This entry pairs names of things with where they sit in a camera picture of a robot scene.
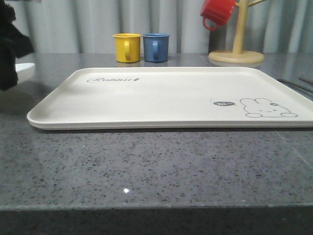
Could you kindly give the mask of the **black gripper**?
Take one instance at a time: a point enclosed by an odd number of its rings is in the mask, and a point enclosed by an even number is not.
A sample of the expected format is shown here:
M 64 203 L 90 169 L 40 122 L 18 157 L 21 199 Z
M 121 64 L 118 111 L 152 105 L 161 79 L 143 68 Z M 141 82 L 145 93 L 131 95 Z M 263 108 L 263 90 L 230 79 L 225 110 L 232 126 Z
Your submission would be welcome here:
M 0 89 L 5 91 L 17 85 L 16 58 L 34 52 L 31 40 L 14 25 L 15 10 L 3 0 L 0 2 Z

